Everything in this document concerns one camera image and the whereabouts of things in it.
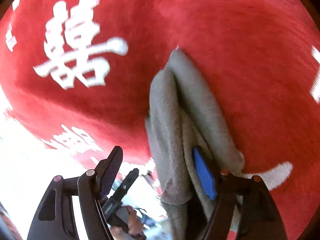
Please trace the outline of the person's left hand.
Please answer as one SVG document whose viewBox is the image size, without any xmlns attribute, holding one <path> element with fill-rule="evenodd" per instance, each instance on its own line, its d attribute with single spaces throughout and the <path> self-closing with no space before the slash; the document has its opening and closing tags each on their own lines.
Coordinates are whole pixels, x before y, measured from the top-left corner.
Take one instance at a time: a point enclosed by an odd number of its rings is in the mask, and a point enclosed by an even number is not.
<svg viewBox="0 0 320 240">
<path fill-rule="evenodd" d="M 121 211 L 124 213 L 126 210 L 127 218 L 127 226 L 128 233 L 123 232 L 121 227 L 112 226 L 110 227 L 110 231 L 114 237 L 114 239 L 133 239 L 133 236 L 136 236 L 137 239 L 146 239 L 146 236 L 143 233 L 143 224 L 140 221 L 140 218 L 137 216 L 136 211 L 132 206 L 123 206 Z"/>
</svg>

